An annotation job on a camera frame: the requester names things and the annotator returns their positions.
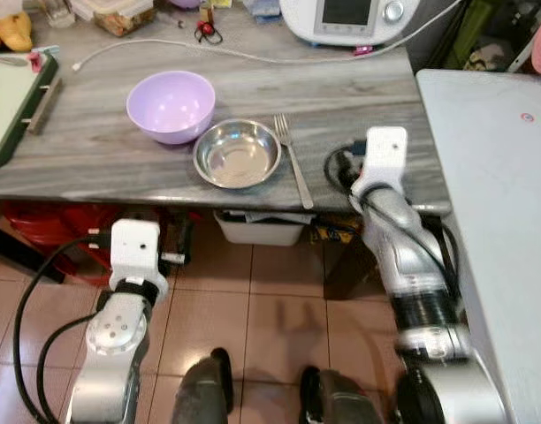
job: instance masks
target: white plastic bin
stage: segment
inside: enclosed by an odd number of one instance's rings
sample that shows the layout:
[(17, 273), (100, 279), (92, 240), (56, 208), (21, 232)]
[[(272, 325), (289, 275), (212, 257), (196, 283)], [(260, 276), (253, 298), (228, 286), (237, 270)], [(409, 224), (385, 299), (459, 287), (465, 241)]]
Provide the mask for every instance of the white plastic bin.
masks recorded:
[(232, 243), (267, 246), (295, 245), (304, 225), (302, 223), (236, 223), (226, 221), (214, 211), (225, 238)]

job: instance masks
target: gray marble countertop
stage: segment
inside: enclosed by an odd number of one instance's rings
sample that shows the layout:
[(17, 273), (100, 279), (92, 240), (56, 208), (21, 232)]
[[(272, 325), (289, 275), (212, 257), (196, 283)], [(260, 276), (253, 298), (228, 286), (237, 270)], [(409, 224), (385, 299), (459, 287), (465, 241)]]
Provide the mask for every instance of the gray marble countertop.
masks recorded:
[[(163, 15), (123, 40), (161, 38), (196, 43), (197, 13), (178, 29)], [(220, 46), (267, 57), (346, 57), (344, 49), (311, 48), (283, 23), (256, 25), (242, 7), (216, 11)], [(448, 209), (448, 197), (415, 78), (404, 49), (360, 61), (265, 64), (162, 44), (135, 44), (72, 65), (119, 39), (84, 22), (57, 30), (33, 16), (38, 46), (58, 44), (65, 86), (42, 135), (26, 135), (0, 168), (0, 199), (156, 203), (180, 206), (302, 210), (287, 155), (273, 176), (245, 190), (206, 183), (192, 145), (170, 148), (148, 139), (126, 115), (129, 91), (150, 74), (198, 72), (216, 89), (214, 123), (244, 117), (271, 124), (286, 113), (316, 211), (352, 211), (323, 174), (327, 154), (363, 137), (373, 125), (408, 129), (404, 186), (415, 205)]]

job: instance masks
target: cutting board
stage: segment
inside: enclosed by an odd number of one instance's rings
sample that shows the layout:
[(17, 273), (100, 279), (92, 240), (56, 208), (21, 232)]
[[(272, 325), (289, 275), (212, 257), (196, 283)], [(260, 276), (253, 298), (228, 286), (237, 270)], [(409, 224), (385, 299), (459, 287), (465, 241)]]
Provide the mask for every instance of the cutting board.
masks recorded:
[[(0, 56), (27, 59), (27, 54)], [(11, 66), (0, 63), (0, 166), (13, 156), (57, 74), (58, 64), (54, 57), (43, 55), (42, 61), (39, 73), (33, 72), (31, 64)]]

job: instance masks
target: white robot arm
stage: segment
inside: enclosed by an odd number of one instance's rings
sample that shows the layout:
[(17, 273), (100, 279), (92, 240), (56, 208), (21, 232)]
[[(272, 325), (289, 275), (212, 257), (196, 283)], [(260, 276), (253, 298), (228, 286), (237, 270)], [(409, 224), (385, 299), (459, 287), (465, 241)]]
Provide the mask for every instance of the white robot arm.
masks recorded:
[(157, 223), (122, 219), (111, 228), (110, 288), (86, 330), (86, 359), (66, 422), (133, 423), (139, 366), (149, 348), (152, 307), (168, 292), (158, 270)]
[(404, 128), (370, 128), (351, 196), (362, 212), (363, 242), (377, 258), (392, 303), (396, 351), (408, 369), (397, 390), (400, 419), (406, 424), (506, 422), (469, 329), (457, 317), (457, 276), (443, 265), (437, 240), (402, 194), (407, 141)]

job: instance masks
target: display screen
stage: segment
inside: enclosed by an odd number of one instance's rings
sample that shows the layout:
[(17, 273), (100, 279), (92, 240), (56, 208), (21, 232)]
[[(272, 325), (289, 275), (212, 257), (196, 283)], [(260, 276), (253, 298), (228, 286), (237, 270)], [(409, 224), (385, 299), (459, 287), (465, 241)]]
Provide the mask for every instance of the display screen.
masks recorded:
[(367, 25), (372, 0), (324, 0), (325, 24)]

